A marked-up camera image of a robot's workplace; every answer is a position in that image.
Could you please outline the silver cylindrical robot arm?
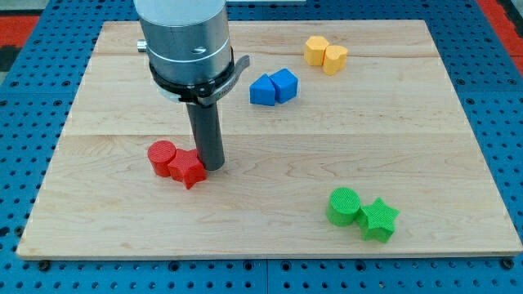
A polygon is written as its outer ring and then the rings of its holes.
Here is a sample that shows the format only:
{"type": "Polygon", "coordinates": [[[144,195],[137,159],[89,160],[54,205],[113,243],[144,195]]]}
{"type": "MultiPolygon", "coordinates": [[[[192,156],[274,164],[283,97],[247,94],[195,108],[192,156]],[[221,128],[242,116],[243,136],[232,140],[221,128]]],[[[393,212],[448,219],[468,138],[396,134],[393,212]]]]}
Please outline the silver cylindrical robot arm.
{"type": "Polygon", "coordinates": [[[226,0],[135,0],[150,71],[182,102],[208,105],[234,86],[226,0]]]}

